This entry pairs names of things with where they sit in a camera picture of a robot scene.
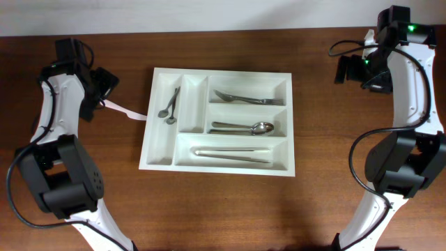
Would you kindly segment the pink plastic knife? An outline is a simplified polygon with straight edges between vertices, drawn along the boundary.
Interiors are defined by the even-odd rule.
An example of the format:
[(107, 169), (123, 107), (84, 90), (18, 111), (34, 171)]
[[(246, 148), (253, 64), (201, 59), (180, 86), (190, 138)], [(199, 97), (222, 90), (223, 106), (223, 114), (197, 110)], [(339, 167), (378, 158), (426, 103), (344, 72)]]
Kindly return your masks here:
[(134, 111), (131, 111), (129, 109), (126, 109), (124, 107), (121, 107), (120, 105), (117, 105), (116, 103), (105, 100), (105, 107), (109, 109), (116, 110), (118, 112), (124, 113), (129, 119), (137, 120), (137, 121), (145, 121), (147, 119), (147, 115), (139, 114)]

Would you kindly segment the small steel teaspoon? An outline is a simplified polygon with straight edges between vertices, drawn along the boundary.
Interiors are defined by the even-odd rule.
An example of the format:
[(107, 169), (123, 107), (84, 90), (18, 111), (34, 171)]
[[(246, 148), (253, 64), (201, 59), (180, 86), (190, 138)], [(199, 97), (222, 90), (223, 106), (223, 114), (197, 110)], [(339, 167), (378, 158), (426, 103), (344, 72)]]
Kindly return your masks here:
[(173, 105), (179, 92), (180, 92), (180, 87), (178, 87), (174, 90), (174, 94), (172, 95), (171, 99), (169, 100), (167, 106), (158, 112), (158, 115), (157, 115), (158, 118), (164, 118), (169, 115), (169, 108)]

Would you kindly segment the small dark steel spoon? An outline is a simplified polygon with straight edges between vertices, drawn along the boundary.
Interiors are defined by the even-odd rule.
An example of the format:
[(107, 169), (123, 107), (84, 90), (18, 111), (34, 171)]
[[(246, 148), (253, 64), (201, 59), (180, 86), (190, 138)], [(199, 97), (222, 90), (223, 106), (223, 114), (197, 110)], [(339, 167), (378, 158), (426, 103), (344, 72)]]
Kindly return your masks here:
[(175, 112), (175, 108), (176, 108), (176, 99), (178, 97), (178, 94), (180, 92), (180, 88), (175, 89), (174, 95), (170, 101), (170, 108), (171, 108), (171, 114), (170, 116), (166, 119), (166, 123), (168, 125), (172, 125), (176, 122), (176, 118), (174, 116), (174, 112)]

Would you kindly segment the steel fork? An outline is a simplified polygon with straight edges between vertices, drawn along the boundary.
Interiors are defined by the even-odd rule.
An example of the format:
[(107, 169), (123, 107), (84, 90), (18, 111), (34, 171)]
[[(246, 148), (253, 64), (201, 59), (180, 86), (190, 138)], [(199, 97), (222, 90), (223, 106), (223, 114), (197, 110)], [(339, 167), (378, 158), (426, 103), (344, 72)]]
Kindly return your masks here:
[(246, 97), (233, 96), (233, 95), (230, 95), (229, 97), (232, 98), (233, 100), (239, 100), (239, 101), (248, 102), (248, 103), (256, 104), (256, 105), (284, 105), (284, 101), (280, 98), (256, 99), (256, 98), (246, 98)]
[(218, 90), (214, 90), (214, 93), (216, 96), (218, 96), (219, 98), (221, 98), (222, 100), (224, 100), (226, 102), (243, 101), (243, 102), (256, 104), (256, 105), (267, 105), (268, 104), (265, 100), (262, 100), (262, 99), (233, 96), (233, 95), (222, 93)]

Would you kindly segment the steel tablespoon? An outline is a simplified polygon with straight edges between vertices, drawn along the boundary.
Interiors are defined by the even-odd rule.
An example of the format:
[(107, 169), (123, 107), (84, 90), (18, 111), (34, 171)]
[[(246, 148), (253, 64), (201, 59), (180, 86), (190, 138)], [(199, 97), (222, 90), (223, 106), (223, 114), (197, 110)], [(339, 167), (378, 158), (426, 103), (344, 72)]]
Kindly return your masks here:
[(274, 134), (274, 130), (271, 131), (252, 131), (252, 130), (217, 130), (211, 129), (208, 131), (209, 134), (219, 134), (219, 135), (246, 135), (246, 136), (262, 136), (267, 137)]
[(252, 131), (271, 131), (275, 130), (273, 124), (269, 122), (257, 122), (253, 125), (239, 125), (233, 123), (212, 122), (211, 129), (217, 130), (252, 130)]

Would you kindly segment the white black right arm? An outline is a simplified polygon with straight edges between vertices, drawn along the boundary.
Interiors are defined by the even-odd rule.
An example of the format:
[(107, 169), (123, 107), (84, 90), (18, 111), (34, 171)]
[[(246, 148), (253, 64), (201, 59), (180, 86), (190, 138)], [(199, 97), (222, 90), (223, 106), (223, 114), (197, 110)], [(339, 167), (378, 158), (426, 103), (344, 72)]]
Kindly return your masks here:
[(410, 8), (382, 10), (376, 29), (355, 48), (338, 53), (335, 82), (393, 97), (393, 122), (365, 162), (364, 196), (333, 250), (375, 250), (394, 214), (445, 167), (445, 131), (433, 87), (436, 34), (431, 25), (410, 20)]

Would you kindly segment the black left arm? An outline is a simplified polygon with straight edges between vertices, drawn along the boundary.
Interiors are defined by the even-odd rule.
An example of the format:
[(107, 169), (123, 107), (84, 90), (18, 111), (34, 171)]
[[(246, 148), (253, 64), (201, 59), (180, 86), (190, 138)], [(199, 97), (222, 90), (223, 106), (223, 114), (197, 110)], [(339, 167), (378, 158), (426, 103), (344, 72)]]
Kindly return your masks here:
[(38, 84), (43, 104), (36, 131), (25, 147), (16, 150), (6, 185), (16, 167), (39, 209), (57, 223), (38, 225), (17, 210), (12, 192), (7, 200), (25, 225), (36, 229), (73, 226), (94, 250), (136, 250), (105, 206), (102, 174), (78, 139), (79, 120), (91, 121), (105, 105), (119, 79), (104, 68), (93, 68), (92, 49), (82, 41), (55, 42), (56, 61), (44, 67)]

